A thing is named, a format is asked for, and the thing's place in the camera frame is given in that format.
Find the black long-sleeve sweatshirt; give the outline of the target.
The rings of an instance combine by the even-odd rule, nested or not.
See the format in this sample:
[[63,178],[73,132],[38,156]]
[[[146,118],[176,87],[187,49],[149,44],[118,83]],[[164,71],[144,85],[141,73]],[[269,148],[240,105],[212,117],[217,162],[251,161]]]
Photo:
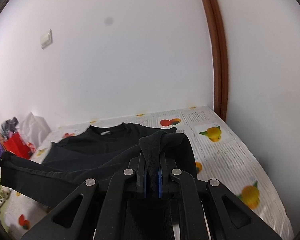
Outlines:
[[48,207],[56,207],[87,179],[106,187],[111,177],[124,171],[133,158],[144,157],[147,191],[159,191],[160,156],[174,159],[178,168],[196,176],[188,137],[176,128],[150,128],[122,123],[108,128],[90,126],[51,148],[42,163],[4,153],[1,182]]

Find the red paper gift bag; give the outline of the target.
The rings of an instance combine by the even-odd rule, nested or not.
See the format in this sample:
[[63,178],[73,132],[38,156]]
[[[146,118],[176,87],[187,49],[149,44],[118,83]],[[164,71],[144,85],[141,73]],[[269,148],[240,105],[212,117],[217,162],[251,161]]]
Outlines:
[[29,146],[23,141],[19,133],[14,133],[3,143],[7,151],[12,152],[18,157],[30,159],[32,152]]

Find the plaid dark cloth bundle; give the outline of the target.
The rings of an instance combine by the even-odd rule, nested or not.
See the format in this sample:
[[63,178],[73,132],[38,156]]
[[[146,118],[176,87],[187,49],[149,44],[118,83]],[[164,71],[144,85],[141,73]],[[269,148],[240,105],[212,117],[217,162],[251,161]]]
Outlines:
[[1,124],[0,135],[4,140],[8,140],[12,134],[17,133],[19,121],[16,117],[8,119]]

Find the fruit print table cover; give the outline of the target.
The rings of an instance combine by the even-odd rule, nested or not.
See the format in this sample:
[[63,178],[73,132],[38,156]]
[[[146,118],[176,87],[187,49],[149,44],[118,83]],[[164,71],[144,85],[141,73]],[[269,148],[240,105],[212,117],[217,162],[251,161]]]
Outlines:
[[[200,169],[200,165],[203,167],[197,175],[198,179],[208,181],[216,178],[234,194],[240,196],[243,192],[245,203],[249,204],[252,211],[282,239],[294,238],[292,225],[285,208],[264,169],[238,136],[208,107],[165,111],[146,114],[142,117],[129,116],[90,122],[90,124],[95,127],[110,127],[122,122],[131,122],[148,127],[164,128],[160,124],[161,120],[172,118],[181,120],[179,124],[175,125],[177,132],[188,136],[198,167]],[[221,139],[217,142],[212,142],[207,136],[199,134],[199,132],[217,126],[221,126]],[[51,132],[31,160],[41,163],[51,148],[51,142],[59,142],[65,133],[79,135],[86,128],[88,128],[88,124],[77,124],[58,128]],[[257,189],[253,190],[251,194],[246,194],[244,188],[250,190],[252,187]],[[3,215],[8,233],[13,239],[21,239],[29,231],[23,229],[23,226],[19,224],[18,219],[21,215],[30,221],[31,227],[47,215],[47,207],[13,190]],[[127,225],[132,226],[132,222],[136,222],[134,218],[135,215],[130,216]],[[132,235],[128,234],[126,230],[123,239],[161,239],[152,236],[153,234],[150,235],[157,229],[152,220],[149,228],[144,224],[146,228],[143,230],[141,226],[141,224],[132,226],[132,230],[134,230]]]

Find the white plastic bag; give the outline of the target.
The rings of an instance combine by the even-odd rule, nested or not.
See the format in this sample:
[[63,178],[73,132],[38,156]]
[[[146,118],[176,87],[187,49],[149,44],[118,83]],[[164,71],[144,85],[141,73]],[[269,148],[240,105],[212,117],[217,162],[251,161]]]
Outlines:
[[27,146],[34,149],[34,151],[51,132],[51,128],[45,119],[41,116],[34,115],[32,112],[19,123],[17,130]]

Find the brown wooden door frame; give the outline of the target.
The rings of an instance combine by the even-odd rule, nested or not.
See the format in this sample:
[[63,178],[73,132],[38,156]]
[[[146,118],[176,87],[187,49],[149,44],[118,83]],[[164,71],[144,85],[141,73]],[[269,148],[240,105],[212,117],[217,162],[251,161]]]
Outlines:
[[213,110],[226,120],[229,96],[229,62],[226,36],[217,0],[202,0],[210,34],[213,62]]

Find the white wall light switch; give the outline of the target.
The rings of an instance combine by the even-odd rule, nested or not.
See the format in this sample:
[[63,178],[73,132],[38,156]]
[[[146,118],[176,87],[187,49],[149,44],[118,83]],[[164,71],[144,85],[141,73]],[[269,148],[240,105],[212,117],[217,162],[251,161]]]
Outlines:
[[52,30],[49,29],[45,34],[40,37],[40,46],[42,49],[47,48],[53,43]]

